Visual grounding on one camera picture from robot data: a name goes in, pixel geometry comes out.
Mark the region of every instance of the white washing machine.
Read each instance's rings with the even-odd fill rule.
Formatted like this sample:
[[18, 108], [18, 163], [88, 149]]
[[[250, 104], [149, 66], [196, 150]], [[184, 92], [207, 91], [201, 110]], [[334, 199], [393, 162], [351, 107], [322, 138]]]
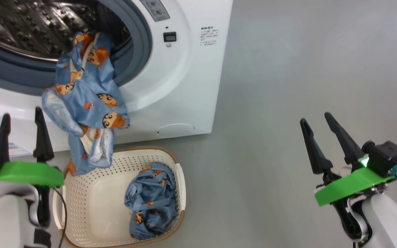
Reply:
[[[34, 109], [75, 30], [111, 32], [131, 127], [116, 143], [210, 133], [232, 0], [0, 0], [0, 121], [13, 153], [36, 144]], [[54, 151], [68, 135], [47, 119]]]

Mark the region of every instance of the beige plastic basket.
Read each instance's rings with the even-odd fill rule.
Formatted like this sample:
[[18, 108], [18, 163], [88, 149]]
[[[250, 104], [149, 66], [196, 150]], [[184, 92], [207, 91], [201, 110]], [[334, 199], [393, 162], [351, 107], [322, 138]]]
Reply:
[[[177, 218], [167, 231], [149, 240], [130, 236], [131, 210], [124, 204], [125, 191], [140, 170], [152, 162], [167, 165], [175, 178]], [[177, 158], [158, 146], [140, 146], [120, 149], [113, 153], [112, 165], [96, 169], [83, 176], [64, 172], [62, 193], [67, 204], [65, 240], [69, 247], [131, 248], [148, 245], [169, 238], [182, 224], [186, 207], [186, 187], [183, 171]], [[62, 232], [64, 211], [59, 210], [58, 195], [54, 192], [52, 211], [55, 223]]]

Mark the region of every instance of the gray floor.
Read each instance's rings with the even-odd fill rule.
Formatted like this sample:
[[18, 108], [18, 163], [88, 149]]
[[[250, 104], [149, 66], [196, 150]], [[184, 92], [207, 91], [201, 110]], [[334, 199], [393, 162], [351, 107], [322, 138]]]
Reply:
[[397, 1], [235, 0], [213, 133], [143, 143], [177, 154], [187, 189], [183, 225], [151, 247], [350, 248], [299, 128], [339, 171], [324, 111], [359, 144], [397, 143]]

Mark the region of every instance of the green light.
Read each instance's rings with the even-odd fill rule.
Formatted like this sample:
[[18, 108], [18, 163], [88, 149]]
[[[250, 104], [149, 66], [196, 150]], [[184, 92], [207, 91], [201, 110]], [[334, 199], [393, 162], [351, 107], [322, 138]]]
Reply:
[[363, 159], [363, 160], [361, 161], [361, 164], [364, 165], [364, 167], [367, 167], [367, 163], [368, 163], [368, 160], [369, 160], [369, 159], [370, 159], [369, 157]]

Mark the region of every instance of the laundry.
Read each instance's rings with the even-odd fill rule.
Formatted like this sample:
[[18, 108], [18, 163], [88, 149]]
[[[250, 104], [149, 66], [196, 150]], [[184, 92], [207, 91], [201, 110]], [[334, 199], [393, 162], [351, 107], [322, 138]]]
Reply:
[[172, 171], [154, 162], [131, 181], [125, 194], [125, 205], [133, 211], [130, 234], [139, 240], [164, 233], [177, 217], [175, 181]]
[[54, 86], [42, 94], [42, 108], [68, 133], [68, 168], [79, 176], [111, 165], [113, 128], [128, 128], [125, 102], [112, 80], [113, 44], [104, 33], [76, 33], [73, 49], [56, 65]]

